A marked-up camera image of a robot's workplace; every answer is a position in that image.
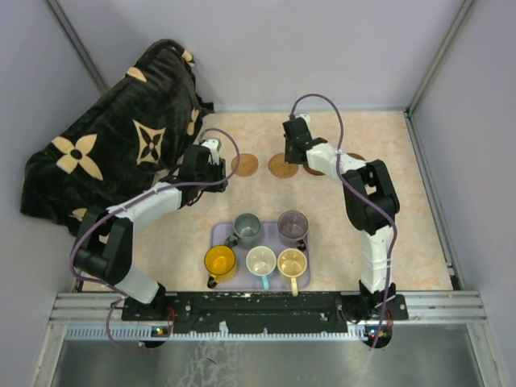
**round wooden coaster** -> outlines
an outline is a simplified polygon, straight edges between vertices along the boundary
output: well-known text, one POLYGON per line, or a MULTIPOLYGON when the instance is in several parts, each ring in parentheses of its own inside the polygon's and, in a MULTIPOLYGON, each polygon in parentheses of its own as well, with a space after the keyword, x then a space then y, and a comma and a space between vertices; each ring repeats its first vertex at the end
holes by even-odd
POLYGON ((361 155, 359 155, 359 154, 356 154, 356 153, 348 153, 347 155, 348 155, 348 156, 350 156, 350 157, 353 157, 354 159, 365 161, 365 158, 363 158, 363 157, 362 157, 361 155))
MULTIPOLYGON (((236 157, 231 161, 231 170, 236 165, 236 157)), ((240 155, 240 165, 236 170, 235 175, 241 177, 248 177, 253 175, 258 170, 258 159, 251 153, 242 153, 240 155)))
POLYGON ((298 173, 299 167, 297 164, 285 163, 285 154, 278 153, 268 161, 268 170, 271 171, 275 177, 288 179, 298 173))
POLYGON ((314 176, 323 176, 324 173, 316 171, 315 169, 310 168, 308 165, 304 164, 303 168, 310 174, 314 176))

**blue mug handle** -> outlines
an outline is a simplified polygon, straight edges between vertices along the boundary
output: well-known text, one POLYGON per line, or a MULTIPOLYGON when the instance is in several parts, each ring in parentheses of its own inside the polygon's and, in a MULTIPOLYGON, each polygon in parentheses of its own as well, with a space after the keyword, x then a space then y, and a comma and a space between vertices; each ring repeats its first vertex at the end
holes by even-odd
POLYGON ((261 281, 264 283, 264 290, 268 292, 268 279, 267 276, 261 276, 261 281))

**yellow mug handle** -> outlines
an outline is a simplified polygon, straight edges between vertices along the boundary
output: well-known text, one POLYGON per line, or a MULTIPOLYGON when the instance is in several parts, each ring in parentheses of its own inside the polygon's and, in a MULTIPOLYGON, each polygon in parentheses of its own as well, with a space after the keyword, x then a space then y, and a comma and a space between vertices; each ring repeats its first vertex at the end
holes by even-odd
POLYGON ((208 278, 208 284, 207 284, 208 288, 214 289, 215 286, 217 286, 217 284, 218 284, 217 277, 210 276, 210 278, 208 278))
POLYGON ((292 295, 297 297, 298 292, 298 280, 296 278, 290 278, 290 285, 292 286, 292 295))

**mug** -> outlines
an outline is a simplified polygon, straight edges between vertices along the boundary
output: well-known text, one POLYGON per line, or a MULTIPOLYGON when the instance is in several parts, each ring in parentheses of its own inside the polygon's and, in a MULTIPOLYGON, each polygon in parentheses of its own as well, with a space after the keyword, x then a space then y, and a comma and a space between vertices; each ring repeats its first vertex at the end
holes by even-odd
POLYGON ((268 291, 267 276, 276 268, 276 254, 265 246, 252 248, 245 259, 248 270, 255 276, 261 277, 264 290, 268 291))
POLYGON ((251 248, 261 241, 264 228, 261 221, 253 214, 241 214, 233 224, 233 235, 229 236, 224 245, 233 248, 237 244, 243 248, 251 248))
POLYGON ((308 220, 305 215, 298 211, 287 211, 277 220, 277 228, 280 232, 280 241, 285 246, 298 248, 302 252, 306 250, 303 239, 308 233, 308 220))
POLYGON ((213 246, 204 256, 204 265, 210 274, 207 285, 213 289, 219 282, 229 281, 235 276, 235 252, 228 246, 213 246))
POLYGON ((296 297, 298 291, 298 278, 303 275, 308 266, 305 254, 296 248, 287 248, 277 257, 277 268, 281 279, 292 289, 292 295, 296 297))

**yellow mug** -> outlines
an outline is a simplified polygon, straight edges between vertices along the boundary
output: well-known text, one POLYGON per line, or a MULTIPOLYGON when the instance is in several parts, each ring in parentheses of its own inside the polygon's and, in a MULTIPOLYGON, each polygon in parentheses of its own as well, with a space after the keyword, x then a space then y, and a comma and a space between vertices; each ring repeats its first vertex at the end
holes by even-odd
POLYGON ((235 252, 228 246, 213 246, 204 256, 204 265, 210 274, 208 287, 213 289, 219 282, 229 281, 235 276, 235 252))
POLYGON ((305 254, 296 248, 287 248, 277 257, 277 268, 281 279, 292 289, 292 295, 296 297, 298 291, 298 278, 303 275, 308 267, 305 254))

